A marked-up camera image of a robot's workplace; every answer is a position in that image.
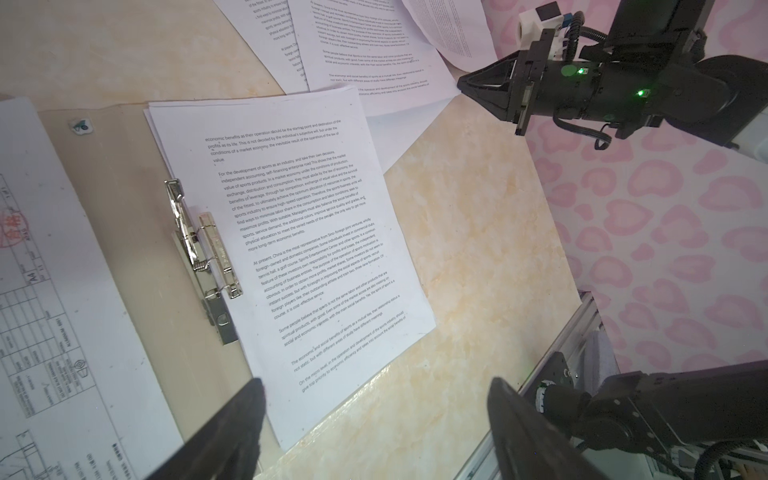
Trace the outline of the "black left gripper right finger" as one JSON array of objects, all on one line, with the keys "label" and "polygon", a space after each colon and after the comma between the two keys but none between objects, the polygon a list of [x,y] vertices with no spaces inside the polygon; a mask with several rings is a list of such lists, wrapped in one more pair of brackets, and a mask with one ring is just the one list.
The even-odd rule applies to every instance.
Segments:
[{"label": "black left gripper right finger", "polygon": [[501,477],[589,480],[605,477],[504,379],[492,379],[487,411]]}]

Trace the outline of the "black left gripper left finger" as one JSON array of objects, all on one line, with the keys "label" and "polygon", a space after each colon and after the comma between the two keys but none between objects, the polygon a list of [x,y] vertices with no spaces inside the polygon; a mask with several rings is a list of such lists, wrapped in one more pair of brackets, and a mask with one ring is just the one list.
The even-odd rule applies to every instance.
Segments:
[{"label": "black left gripper left finger", "polygon": [[252,479],[266,414],[262,381],[247,382],[151,479]]}]

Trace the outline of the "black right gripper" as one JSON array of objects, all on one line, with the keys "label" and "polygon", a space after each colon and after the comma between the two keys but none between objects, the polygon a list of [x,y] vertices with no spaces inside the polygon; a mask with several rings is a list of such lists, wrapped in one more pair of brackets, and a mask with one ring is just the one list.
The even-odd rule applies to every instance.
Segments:
[{"label": "black right gripper", "polygon": [[603,130],[576,125],[576,120],[601,122],[626,139],[644,127],[656,128],[663,117],[647,109],[658,73],[618,61],[556,61],[548,58],[554,32],[527,50],[461,76],[457,87],[494,117],[526,133],[534,116],[547,117],[574,134],[609,141]]}]

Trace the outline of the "central printed text sheet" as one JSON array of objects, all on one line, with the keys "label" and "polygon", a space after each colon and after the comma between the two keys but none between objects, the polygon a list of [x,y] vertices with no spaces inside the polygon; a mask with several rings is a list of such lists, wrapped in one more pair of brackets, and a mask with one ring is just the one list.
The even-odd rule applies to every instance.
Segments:
[{"label": "central printed text sheet", "polygon": [[312,91],[352,85],[365,115],[393,114],[458,94],[438,51],[400,1],[291,1]]}]

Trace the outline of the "technical drawing paper sheet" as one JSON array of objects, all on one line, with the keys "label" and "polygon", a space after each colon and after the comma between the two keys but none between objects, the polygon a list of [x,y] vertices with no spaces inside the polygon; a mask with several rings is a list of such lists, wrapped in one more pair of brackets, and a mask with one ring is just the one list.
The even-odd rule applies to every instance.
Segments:
[{"label": "technical drawing paper sheet", "polygon": [[31,101],[1,104],[1,475],[144,479],[182,438]]}]

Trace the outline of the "translucent beige file folder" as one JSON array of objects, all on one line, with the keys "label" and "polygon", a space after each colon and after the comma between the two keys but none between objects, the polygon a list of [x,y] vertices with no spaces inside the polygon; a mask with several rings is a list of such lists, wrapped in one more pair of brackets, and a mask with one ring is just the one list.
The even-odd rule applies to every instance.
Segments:
[{"label": "translucent beige file folder", "polygon": [[49,110],[42,123],[91,222],[183,439],[251,377],[221,343],[174,241],[170,174],[141,105]]}]

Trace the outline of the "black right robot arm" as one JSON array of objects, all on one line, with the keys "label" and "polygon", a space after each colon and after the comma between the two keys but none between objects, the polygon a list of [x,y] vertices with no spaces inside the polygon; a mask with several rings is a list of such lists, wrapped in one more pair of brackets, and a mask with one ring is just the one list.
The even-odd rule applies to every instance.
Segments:
[{"label": "black right robot arm", "polygon": [[[643,127],[668,123],[736,148],[767,104],[767,66],[741,56],[705,58],[696,30],[623,37],[594,33],[580,47],[571,31],[560,59],[555,31],[459,79],[459,90],[523,134],[533,116],[589,137],[598,151]],[[710,353],[671,369],[670,348],[645,341],[654,372],[607,378],[595,394],[557,383],[535,393],[537,410],[594,448],[657,453],[706,443],[721,455],[767,437],[767,363],[735,364]]]}]

